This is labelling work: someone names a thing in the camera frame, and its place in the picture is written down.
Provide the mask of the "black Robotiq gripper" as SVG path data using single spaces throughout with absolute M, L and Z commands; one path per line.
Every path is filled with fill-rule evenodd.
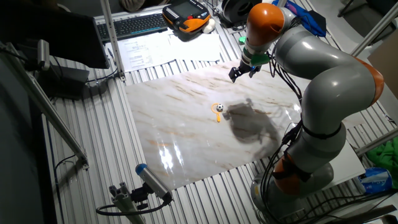
M 255 73 L 259 72 L 261 70 L 261 65 L 259 66 L 250 66 L 244 63 L 243 61 L 240 61 L 239 67 L 232 67 L 231 70 L 229 71 L 229 78 L 231 81 L 234 83 L 236 79 L 240 76 L 242 76 L 245 73 L 249 73 L 249 77 L 252 78 Z

